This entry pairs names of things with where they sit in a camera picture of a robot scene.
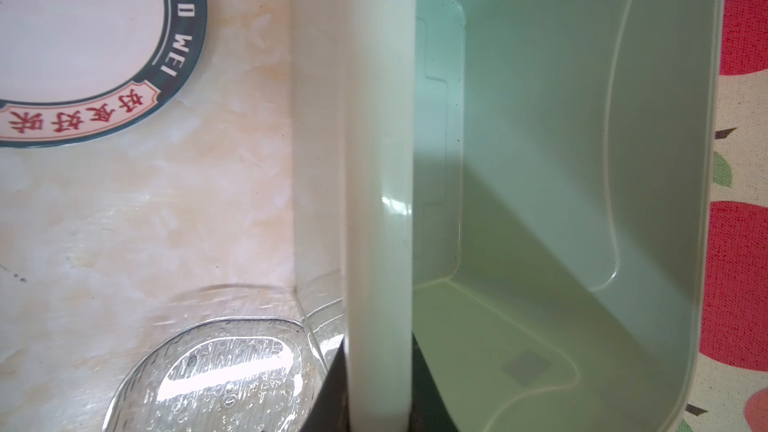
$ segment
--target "light green container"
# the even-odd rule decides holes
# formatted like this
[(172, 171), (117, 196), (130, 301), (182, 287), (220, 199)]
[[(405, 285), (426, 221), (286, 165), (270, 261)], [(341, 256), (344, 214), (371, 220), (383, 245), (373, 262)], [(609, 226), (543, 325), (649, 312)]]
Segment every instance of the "light green container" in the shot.
[(680, 421), (722, 0), (417, 0), (413, 326), (462, 432)]

